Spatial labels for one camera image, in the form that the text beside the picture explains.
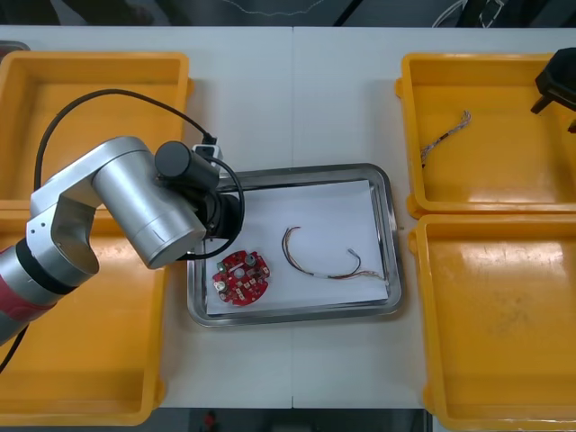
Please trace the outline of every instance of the silver robot arm segment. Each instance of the silver robot arm segment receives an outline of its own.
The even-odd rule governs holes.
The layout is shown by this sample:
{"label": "silver robot arm segment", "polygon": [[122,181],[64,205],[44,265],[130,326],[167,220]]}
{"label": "silver robot arm segment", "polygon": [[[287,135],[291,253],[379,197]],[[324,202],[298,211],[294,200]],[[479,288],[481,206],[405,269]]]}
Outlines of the silver robot arm segment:
{"label": "silver robot arm segment", "polygon": [[98,272],[89,238],[102,203],[148,268],[175,262],[206,235],[196,209],[158,184],[142,141],[106,141],[32,194],[25,239],[0,253],[0,346]]}

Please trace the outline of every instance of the metal tray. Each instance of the metal tray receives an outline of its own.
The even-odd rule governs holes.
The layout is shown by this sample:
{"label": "metal tray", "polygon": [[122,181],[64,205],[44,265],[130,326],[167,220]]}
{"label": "metal tray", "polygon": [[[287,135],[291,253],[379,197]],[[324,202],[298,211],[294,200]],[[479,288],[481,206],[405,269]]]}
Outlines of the metal tray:
{"label": "metal tray", "polygon": [[[274,189],[305,185],[327,185],[367,180],[370,184],[374,222],[382,257],[382,268],[388,279],[388,299],[330,304],[326,306],[300,307],[285,310],[261,310],[208,314],[206,304],[205,261],[188,263],[188,310],[194,321],[205,327],[239,326],[303,320],[365,317],[392,314],[401,306],[404,288],[401,255],[392,191],[388,176],[371,164],[308,166],[238,173],[246,191]],[[233,192],[229,178],[220,181],[220,192]],[[203,252],[203,245],[196,252]]]}

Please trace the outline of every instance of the white sheet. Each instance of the white sheet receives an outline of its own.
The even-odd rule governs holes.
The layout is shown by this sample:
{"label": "white sheet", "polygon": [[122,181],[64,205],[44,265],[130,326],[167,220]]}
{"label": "white sheet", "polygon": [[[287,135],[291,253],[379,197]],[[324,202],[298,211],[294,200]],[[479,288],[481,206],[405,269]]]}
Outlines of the white sheet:
{"label": "white sheet", "polygon": [[[302,267],[323,274],[350,272],[356,266],[356,259],[347,253],[352,248],[362,258],[362,269],[383,274],[367,181],[250,191],[246,192],[242,232],[226,252],[206,263],[209,314],[387,298],[384,281],[378,279],[319,279],[292,268],[284,258],[282,236],[293,226],[301,229],[292,234],[290,251]],[[219,240],[209,242],[207,248],[214,250],[221,244]],[[216,263],[241,249],[257,251],[271,273],[265,294],[244,307],[222,301],[212,286]]]}

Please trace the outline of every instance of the yellow plastic tray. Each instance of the yellow plastic tray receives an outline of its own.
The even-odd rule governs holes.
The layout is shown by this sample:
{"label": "yellow plastic tray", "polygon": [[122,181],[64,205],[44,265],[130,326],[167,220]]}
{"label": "yellow plastic tray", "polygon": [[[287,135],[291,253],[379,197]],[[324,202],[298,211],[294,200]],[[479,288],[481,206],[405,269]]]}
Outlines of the yellow plastic tray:
{"label": "yellow plastic tray", "polygon": [[[535,78],[550,54],[409,54],[402,101],[414,217],[427,213],[576,212],[573,112],[551,103],[530,112]],[[470,124],[434,148],[463,111]]]}
{"label": "yellow plastic tray", "polygon": [[576,215],[428,215],[427,408],[448,429],[576,429]]}
{"label": "yellow plastic tray", "polygon": [[[0,211],[0,249],[27,211]],[[0,374],[0,425],[135,425],[163,397],[163,270],[148,270],[108,219],[94,225],[100,273],[34,321]],[[9,346],[0,348],[4,358]]]}
{"label": "yellow plastic tray", "polygon": [[[188,58],[165,52],[21,51],[3,59],[0,209],[29,208],[36,152],[54,116],[77,97],[111,87],[139,92],[185,111],[192,91]],[[136,136],[154,152],[168,140],[182,140],[184,123],[170,112],[122,95],[86,102],[54,131],[44,157],[42,180],[120,135]]]}

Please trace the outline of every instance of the white table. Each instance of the white table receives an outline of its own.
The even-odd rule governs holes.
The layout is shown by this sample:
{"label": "white table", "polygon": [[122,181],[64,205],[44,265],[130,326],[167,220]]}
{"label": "white table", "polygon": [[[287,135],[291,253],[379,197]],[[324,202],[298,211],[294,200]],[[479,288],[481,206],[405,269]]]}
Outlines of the white table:
{"label": "white table", "polygon": [[[407,281],[393,319],[207,329],[172,272],[162,372],[166,407],[418,408],[425,360],[401,106],[412,51],[546,52],[575,30],[0,27],[33,50],[177,50],[190,58],[189,113],[236,170],[372,162],[391,179]],[[197,135],[189,131],[188,141]],[[234,368],[237,374],[223,371]]]}

